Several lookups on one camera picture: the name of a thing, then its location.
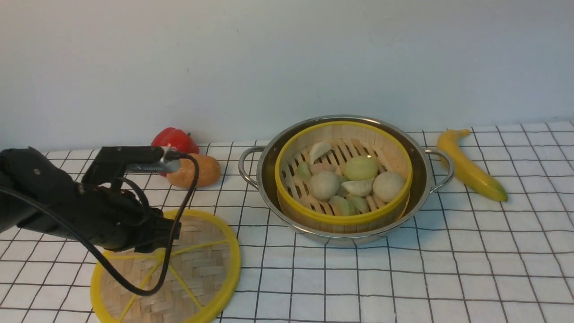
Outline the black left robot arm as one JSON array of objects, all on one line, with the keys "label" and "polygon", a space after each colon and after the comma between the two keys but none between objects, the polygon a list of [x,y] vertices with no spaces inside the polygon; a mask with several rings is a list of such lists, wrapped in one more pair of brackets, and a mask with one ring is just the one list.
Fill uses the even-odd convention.
[{"label": "black left robot arm", "polygon": [[76,239],[112,252],[150,253],[180,237],[181,223],[151,207],[127,172],[178,168],[159,146],[103,147],[79,182],[32,147],[1,153],[1,230],[18,227]]}]

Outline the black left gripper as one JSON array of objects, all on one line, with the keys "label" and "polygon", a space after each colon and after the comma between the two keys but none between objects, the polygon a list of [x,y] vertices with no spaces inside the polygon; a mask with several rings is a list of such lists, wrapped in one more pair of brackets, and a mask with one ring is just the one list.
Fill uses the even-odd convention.
[{"label": "black left gripper", "polygon": [[181,223],[146,207],[128,190],[98,186],[72,202],[72,226],[86,241],[113,252],[153,252],[180,237]]}]

